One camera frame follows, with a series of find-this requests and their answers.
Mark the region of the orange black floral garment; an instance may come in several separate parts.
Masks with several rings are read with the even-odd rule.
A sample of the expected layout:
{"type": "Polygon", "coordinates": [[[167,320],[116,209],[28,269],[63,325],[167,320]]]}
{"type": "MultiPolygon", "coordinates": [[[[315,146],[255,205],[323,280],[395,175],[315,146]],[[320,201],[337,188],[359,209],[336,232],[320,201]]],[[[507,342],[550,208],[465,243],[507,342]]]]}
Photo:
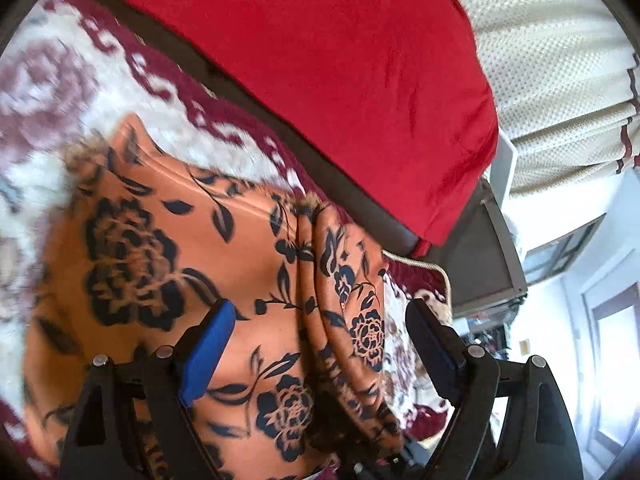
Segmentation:
{"type": "Polygon", "coordinates": [[[226,479],[301,479],[401,432],[383,393],[382,249],[331,204],[192,167],[137,116],[78,167],[43,253],[26,335],[26,431],[62,457],[92,359],[175,344],[218,300],[235,326],[194,429],[226,479]]]}

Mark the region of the plain red pillow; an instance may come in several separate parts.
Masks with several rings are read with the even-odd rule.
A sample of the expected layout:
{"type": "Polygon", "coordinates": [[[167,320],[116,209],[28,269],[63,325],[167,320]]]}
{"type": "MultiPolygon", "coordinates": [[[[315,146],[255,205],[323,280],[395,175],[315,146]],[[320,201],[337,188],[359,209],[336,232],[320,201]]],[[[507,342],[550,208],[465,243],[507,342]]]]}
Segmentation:
{"type": "Polygon", "coordinates": [[[494,158],[458,0],[124,0],[190,41],[426,244],[494,158]]]}

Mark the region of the red white floral blanket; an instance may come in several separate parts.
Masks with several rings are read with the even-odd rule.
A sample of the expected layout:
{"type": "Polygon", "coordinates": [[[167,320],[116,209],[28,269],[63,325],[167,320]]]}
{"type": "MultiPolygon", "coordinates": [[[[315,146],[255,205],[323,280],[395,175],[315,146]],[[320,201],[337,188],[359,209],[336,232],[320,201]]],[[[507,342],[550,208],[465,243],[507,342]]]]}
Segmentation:
{"type": "MultiPolygon", "coordinates": [[[[40,478],[24,419],[26,335],[53,226],[78,167],[137,116],[165,154],[225,177],[331,204],[276,135],[214,96],[91,0],[38,0],[1,59],[1,397],[6,429],[40,478]]],[[[333,205],[347,223],[354,223],[333,205]]],[[[405,324],[409,269],[383,252],[383,393],[402,444],[431,450],[450,406],[432,388],[405,324]]]]}

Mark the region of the cluttered shelf unit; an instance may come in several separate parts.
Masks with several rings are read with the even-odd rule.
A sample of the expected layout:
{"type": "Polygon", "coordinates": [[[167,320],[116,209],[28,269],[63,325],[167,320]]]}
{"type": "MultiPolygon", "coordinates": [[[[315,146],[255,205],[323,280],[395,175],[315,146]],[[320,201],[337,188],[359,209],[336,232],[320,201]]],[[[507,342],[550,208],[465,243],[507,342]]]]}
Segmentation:
{"type": "Polygon", "coordinates": [[[495,359],[509,359],[511,327],[527,295],[454,318],[452,326],[466,344],[478,344],[495,359]]]}

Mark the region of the cream dotted curtain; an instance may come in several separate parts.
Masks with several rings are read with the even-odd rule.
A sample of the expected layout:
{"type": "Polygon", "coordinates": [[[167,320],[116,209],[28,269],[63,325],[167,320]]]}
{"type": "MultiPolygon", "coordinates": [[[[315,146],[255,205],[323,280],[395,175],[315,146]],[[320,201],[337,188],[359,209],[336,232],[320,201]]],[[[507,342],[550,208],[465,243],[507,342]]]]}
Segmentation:
{"type": "Polygon", "coordinates": [[[639,55],[602,0],[459,0],[524,197],[639,165],[639,55]]]}

